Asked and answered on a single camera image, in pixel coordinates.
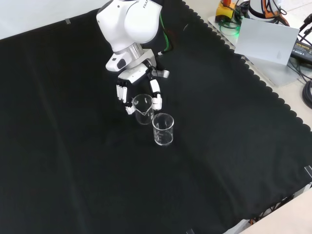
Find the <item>robotic hand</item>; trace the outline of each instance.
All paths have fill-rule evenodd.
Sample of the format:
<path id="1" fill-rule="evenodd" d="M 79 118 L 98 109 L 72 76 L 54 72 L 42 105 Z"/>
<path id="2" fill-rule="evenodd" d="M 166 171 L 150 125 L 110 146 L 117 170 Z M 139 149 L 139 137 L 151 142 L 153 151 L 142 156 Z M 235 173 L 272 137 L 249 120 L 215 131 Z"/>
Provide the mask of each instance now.
<path id="1" fill-rule="evenodd" d="M 131 115 L 135 110 L 127 97 L 128 82 L 142 77 L 150 80 L 153 109 L 162 108 L 160 87 L 155 76 L 167 78 L 169 72 L 156 71 L 156 60 L 151 49 L 142 49 L 141 43 L 150 42 L 157 34 L 163 0 L 111 0 L 97 13 L 97 22 L 111 44 L 113 56 L 106 69 L 119 72 L 125 68 L 117 82 L 117 97 Z"/>

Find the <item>glass beaker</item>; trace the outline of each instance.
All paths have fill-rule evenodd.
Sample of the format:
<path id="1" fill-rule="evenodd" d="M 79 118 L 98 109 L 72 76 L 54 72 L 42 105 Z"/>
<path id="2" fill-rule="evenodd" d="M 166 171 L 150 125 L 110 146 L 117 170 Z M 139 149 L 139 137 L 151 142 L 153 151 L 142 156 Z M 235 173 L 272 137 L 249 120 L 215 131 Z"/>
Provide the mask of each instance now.
<path id="1" fill-rule="evenodd" d="M 154 118 L 154 110 L 152 109 L 153 98 L 147 94 L 137 95 L 132 100 L 132 105 L 136 110 L 135 115 L 139 124 L 150 124 Z"/>
<path id="2" fill-rule="evenodd" d="M 158 145 L 170 145 L 174 139 L 175 120 L 169 114 L 159 113 L 154 116 L 154 140 Z"/>

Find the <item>table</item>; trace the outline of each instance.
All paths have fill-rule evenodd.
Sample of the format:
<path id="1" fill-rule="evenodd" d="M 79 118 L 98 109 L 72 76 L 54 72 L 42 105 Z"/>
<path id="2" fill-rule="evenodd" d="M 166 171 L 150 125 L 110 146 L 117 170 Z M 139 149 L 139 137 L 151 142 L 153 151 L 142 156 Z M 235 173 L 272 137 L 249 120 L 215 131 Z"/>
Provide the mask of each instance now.
<path id="1" fill-rule="evenodd" d="M 309 182 L 310 129 L 181 1 L 167 4 L 168 148 L 116 100 L 96 11 L 1 42 L 2 232 L 219 234 Z M 161 31 L 148 46 L 163 49 Z"/>

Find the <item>black cable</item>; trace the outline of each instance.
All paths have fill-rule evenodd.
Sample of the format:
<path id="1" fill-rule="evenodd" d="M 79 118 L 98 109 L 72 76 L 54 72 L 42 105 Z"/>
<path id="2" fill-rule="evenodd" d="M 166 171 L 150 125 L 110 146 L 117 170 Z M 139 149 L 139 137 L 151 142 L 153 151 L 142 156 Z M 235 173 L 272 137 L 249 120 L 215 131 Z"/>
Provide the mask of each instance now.
<path id="1" fill-rule="evenodd" d="M 308 81 L 306 85 L 303 87 L 302 91 L 302 99 L 304 103 L 309 106 L 312 109 L 312 93 L 311 93 L 311 88 L 312 88 L 312 81 Z"/>
<path id="2" fill-rule="evenodd" d="M 312 43 L 309 42 L 307 39 L 303 39 L 303 40 L 305 40 L 310 46 L 312 46 Z"/>
<path id="3" fill-rule="evenodd" d="M 280 14 L 282 14 L 282 15 L 287 15 L 287 11 L 285 11 L 284 9 L 282 9 L 281 7 L 278 7 L 277 6 L 277 4 L 276 4 L 276 2 L 274 1 L 274 0 L 272 0 L 273 1 L 273 3 L 274 3 L 274 5 L 275 5 L 275 7 L 279 10 L 279 13 Z"/>
<path id="4" fill-rule="evenodd" d="M 292 67 L 290 67 L 289 65 L 287 65 L 289 68 L 291 68 L 294 72 L 296 72 L 297 74 L 299 74 L 303 80 L 306 82 L 305 86 L 303 87 L 302 90 L 302 99 L 304 101 L 304 103 L 310 107 L 312 109 L 312 93 L 311 93 L 311 88 L 312 88 L 312 78 L 306 76 L 305 74 L 303 74 L 301 72 L 301 68 L 300 68 L 300 63 L 298 64 L 298 67 L 296 68 L 294 66 L 294 64 L 292 63 L 291 60 L 289 60 L 289 63 L 294 67 L 294 69 Z"/>

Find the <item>cable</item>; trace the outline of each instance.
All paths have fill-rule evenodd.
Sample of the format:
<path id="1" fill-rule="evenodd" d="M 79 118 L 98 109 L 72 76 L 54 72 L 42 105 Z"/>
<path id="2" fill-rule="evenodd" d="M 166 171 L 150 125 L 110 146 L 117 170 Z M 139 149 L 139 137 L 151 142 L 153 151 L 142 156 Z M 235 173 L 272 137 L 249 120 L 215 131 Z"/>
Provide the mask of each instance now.
<path id="1" fill-rule="evenodd" d="M 287 66 L 290 67 L 294 72 L 298 73 L 303 78 L 303 80 L 306 82 L 306 84 L 302 90 L 302 99 L 303 99 L 304 103 L 312 109 L 312 93 L 311 93 L 312 78 L 306 76 L 305 74 L 303 74 L 301 72 L 300 63 L 298 64 L 298 67 L 296 68 L 291 60 L 289 60 L 289 62 L 294 67 L 294 69 L 292 67 L 290 67 L 289 65 L 287 65 Z"/>
<path id="2" fill-rule="evenodd" d="M 312 81 L 308 81 L 306 85 L 303 87 L 302 91 L 302 99 L 304 103 L 309 106 L 312 109 L 312 93 L 311 93 L 311 88 L 312 88 Z"/>
<path id="3" fill-rule="evenodd" d="M 285 11 L 284 9 L 282 9 L 282 7 L 278 7 L 277 6 L 277 4 L 276 4 L 276 2 L 274 1 L 274 0 L 272 0 L 273 1 L 273 3 L 274 3 L 274 5 L 275 5 L 275 7 L 279 10 L 279 14 L 282 14 L 282 15 L 287 15 L 287 11 Z"/>
<path id="4" fill-rule="evenodd" d="M 309 42 L 307 39 L 303 39 L 303 40 L 305 40 L 310 46 L 312 46 L 312 43 Z"/>
<path id="5" fill-rule="evenodd" d="M 157 56 L 160 56 L 160 55 L 163 55 L 163 54 L 165 54 L 165 53 L 168 53 L 168 52 L 170 52 L 170 51 L 173 50 L 173 44 L 172 44 L 172 41 L 171 41 L 170 37 L 168 36 L 168 34 L 167 34 L 167 32 L 166 32 L 164 23 L 163 23 L 163 21 L 162 21 L 161 13 L 160 13 L 159 19 L 160 19 L 160 24 L 161 24 L 162 32 L 163 32 L 164 37 L 165 37 L 165 40 L 166 40 L 166 48 L 165 48 L 163 51 L 160 51 L 160 52 L 158 53 L 158 55 L 156 55 L 156 57 L 157 57 Z"/>
<path id="6" fill-rule="evenodd" d="M 226 26 L 225 23 L 221 23 L 220 26 L 224 28 L 229 28 L 229 29 L 240 29 L 240 26 L 230 27 L 230 26 Z"/>

